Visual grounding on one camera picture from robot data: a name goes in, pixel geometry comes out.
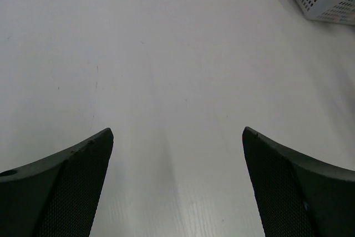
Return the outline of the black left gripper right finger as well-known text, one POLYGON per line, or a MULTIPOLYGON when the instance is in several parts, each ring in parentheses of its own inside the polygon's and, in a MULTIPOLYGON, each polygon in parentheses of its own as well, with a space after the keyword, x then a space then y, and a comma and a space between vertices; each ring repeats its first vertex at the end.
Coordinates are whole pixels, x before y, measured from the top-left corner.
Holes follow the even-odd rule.
POLYGON ((354 236, 354 171, 242 133, 265 236, 354 236))

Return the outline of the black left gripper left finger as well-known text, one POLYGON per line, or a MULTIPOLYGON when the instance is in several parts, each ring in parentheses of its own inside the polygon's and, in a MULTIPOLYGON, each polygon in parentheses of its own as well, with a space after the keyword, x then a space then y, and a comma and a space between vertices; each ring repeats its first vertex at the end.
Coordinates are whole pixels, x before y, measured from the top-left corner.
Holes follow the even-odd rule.
POLYGON ((1 236, 89 236, 114 136, 106 128, 1 173, 1 236))

